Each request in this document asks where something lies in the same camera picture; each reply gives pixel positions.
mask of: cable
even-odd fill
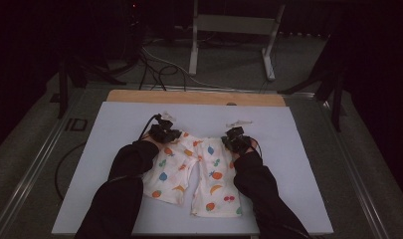
[[[169,68],[174,69],[174,72],[172,72],[172,73],[163,73],[165,70],[167,70]],[[171,75],[176,74],[178,71],[179,71],[179,69],[176,66],[172,66],[172,65],[165,66],[165,67],[161,68],[160,71],[158,72],[158,80],[162,83],[161,76],[171,76]]]
[[[186,76],[189,77],[189,79],[191,79],[193,82],[195,82],[195,83],[197,83],[197,84],[199,84],[199,85],[201,85],[201,86],[213,87],[213,88],[219,88],[219,89],[225,89],[225,90],[240,92],[240,90],[237,90],[237,89],[234,89],[234,88],[227,88],[227,87],[221,87],[221,86],[217,86],[217,85],[210,85],[210,84],[200,83],[200,82],[198,82],[197,80],[195,80],[194,78],[192,78],[191,75],[190,75],[185,69],[181,68],[180,66],[178,66],[178,65],[176,65],[176,64],[174,64],[174,63],[168,62],[168,61],[166,61],[166,60],[163,60],[163,59],[160,59],[160,58],[157,58],[157,57],[151,55],[145,48],[142,48],[142,50],[143,50],[148,56],[150,56],[151,58],[153,58],[153,59],[155,59],[155,60],[157,60],[157,61],[160,61],[160,62],[163,62],[163,63],[166,63],[166,64],[170,64],[170,65],[173,65],[173,66],[179,68],[182,72],[184,72],[184,73],[186,74]]]
[[[277,35],[276,35],[276,41],[275,41],[275,47],[273,48],[273,56],[275,57],[275,60],[274,60],[274,62],[275,62],[275,65],[273,66],[273,63],[271,63],[272,64],[272,70],[273,70],[273,74],[275,74],[275,68],[277,67],[277,65],[278,65],[278,47],[279,47],[279,42],[280,42],[280,36],[279,36],[280,34],[278,33]]]
[[[258,91],[258,93],[260,94],[261,93],[261,90],[263,89],[263,88],[267,88],[267,86],[269,85],[269,82],[270,81],[268,81],[268,80],[265,80],[264,82],[263,82],[263,84],[261,85],[261,87],[260,87],[260,90]]]
[[[147,130],[149,124],[152,122],[152,120],[154,120],[155,117],[156,117],[156,116],[152,116],[152,117],[149,119],[149,121],[148,121],[147,124],[145,125],[144,129],[142,130],[141,135],[139,136],[138,140],[142,140],[142,139],[143,139],[143,136],[144,136],[145,131]]]
[[[166,87],[164,86],[163,82],[161,81],[161,77],[157,79],[155,76],[155,73],[158,75],[160,75],[160,73],[148,64],[148,59],[145,57],[145,55],[143,53],[140,53],[139,56],[140,56],[139,60],[141,60],[141,62],[143,62],[145,64],[144,75],[142,76],[141,83],[139,84],[139,89],[141,90],[142,84],[145,80],[146,72],[148,71],[151,73],[151,76],[154,79],[154,81],[156,82],[156,84],[159,84],[161,86],[161,88],[163,89],[163,91],[167,91]]]
[[[258,150],[260,151],[260,157],[263,157],[263,152],[261,151],[260,144],[254,138],[250,137],[250,139],[252,139],[257,144]]]
[[[183,73],[182,71],[180,71],[180,73],[182,74],[183,77],[183,91],[186,92],[186,76],[185,73]]]
[[[78,144],[77,146],[73,147],[71,150],[69,150],[67,153],[65,153],[64,156],[62,156],[61,160],[58,163],[58,166],[56,167],[56,171],[55,171],[55,187],[56,187],[56,192],[58,193],[59,198],[61,199],[61,201],[64,200],[64,196],[61,193],[61,190],[59,189],[59,184],[58,184],[58,174],[59,174],[59,168],[61,167],[62,163],[65,161],[65,159],[76,149],[78,149],[79,147],[86,145],[86,141],[82,142],[80,144]]]

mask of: metal stand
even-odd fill
[[[64,56],[59,64],[60,108],[58,119],[61,119],[68,109],[68,76],[71,77],[76,87],[84,88],[87,84],[87,80],[85,79],[83,71],[96,74],[112,85],[126,85],[126,83],[118,81],[78,56]]]
[[[194,0],[192,50],[189,61],[189,74],[195,76],[197,72],[198,31],[247,33],[270,35],[269,45],[262,50],[262,53],[267,79],[269,81],[274,81],[276,77],[270,59],[270,53],[278,34],[284,10],[285,5],[281,5],[275,19],[205,15],[198,14],[198,0]]]
[[[321,82],[314,97],[317,101],[325,102],[333,94],[333,103],[331,107],[331,122],[337,131],[340,131],[339,116],[341,109],[341,94],[343,90],[343,72],[340,71],[322,71],[313,77],[309,77],[306,81],[303,81],[289,89],[278,91],[278,94],[291,95],[313,83]]]

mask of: white cloth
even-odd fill
[[[200,178],[191,213],[202,217],[236,217],[242,213],[232,155],[221,138],[198,138],[188,132],[158,153],[144,178],[144,194],[169,203],[182,204],[189,176],[196,162]]]

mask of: orange fruit print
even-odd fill
[[[193,145],[193,146],[197,146],[198,143],[201,143],[201,142],[202,142],[201,140],[197,140],[197,141],[194,141],[194,142],[192,143],[192,145]]]
[[[208,203],[207,205],[205,205],[205,209],[207,210],[207,211],[212,211],[212,210],[214,210],[214,207],[215,207],[216,205],[214,204],[214,202],[210,202],[210,203]]]
[[[161,196],[161,191],[160,190],[157,190],[157,191],[154,191],[152,194],[152,197],[159,197],[159,196]]]
[[[170,149],[169,147],[165,147],[164,152],[169,156],[174,156],[172,149]]]
[[[185,152],[185,154],[188,155],[188,156],[192,156],[192,151],[191,150],[185,149],[183,152]]]
[[[210,172],[210,176],[216,180],[219,180],[220,178],[222,178],[223,174],[221,172],[212,171]]]

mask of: fruit print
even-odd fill
[[[163,159],[160,163],[158,163],[158,166],[162,167],[166,165],[166,159]]]
[[[223,200],[227,201],[227,202],[233,202],[235,200],[234,196],[225,196],[225,198],[223,198]]]
[[[156,190],[151,194],[152,197],[157,198],[161,196],[161,191],[160,190]]]
[[[213,162],[214,163],[214,166],[218,166],[219,165],[219,163],[220,163],[220,159],[219,158],[217,158],[217,160],[215,161],[215,162]]]
[[[208,153],[210,153],[210,155],[213,155],[214,148],[209,145],[208,148],[207,148],[207,151],[208,151]]]
[[[210,194],[213,195],[213,192],[219,188],[223,187],[222,185],[214,185],[210,189]]]
[[[162,172],[158,179],[164,182],[165,180],[167,180],[167,174],[165,172]]]
[[[207,210],[207,211],[212,211],[212,210],[214,210],[214,207],[215,207],[216,205],[214,204],[214,202],[210,202],[210,203],[208,203],[207,205],[205,205],[205,209]]]
[[[191,150],[185,149],[183,152],[188,156],[192,156],[192,151]]]
[[[201,142],[203,142],[203,141],[202,141],[202,140],[197,140],[197,141],[194,141],[194,142],[192,143],[192,145],[193,145],[193,146],[197,146],[198,143],[201,143]]]
[[[177,187],[173,187],[173,190],[179,190],[179,191],[185,192],[185,188],[183,188],[183,186],[181,186],[181,185],[179,185]]]
[[[166,153],[168,156],[174,156],[172,149],[169,147],[164,148],[164,153]]]
[[[212,171],[210,172],[209,176],[213,177],[216,180],[222,178],[223,174],[221,172]]]
[[[184,163],[184,164],[180,165],[179,171],[181,171],[181,170],[183,170],[183,169],[185,169],[185,168],[186,168],[186,164]]]

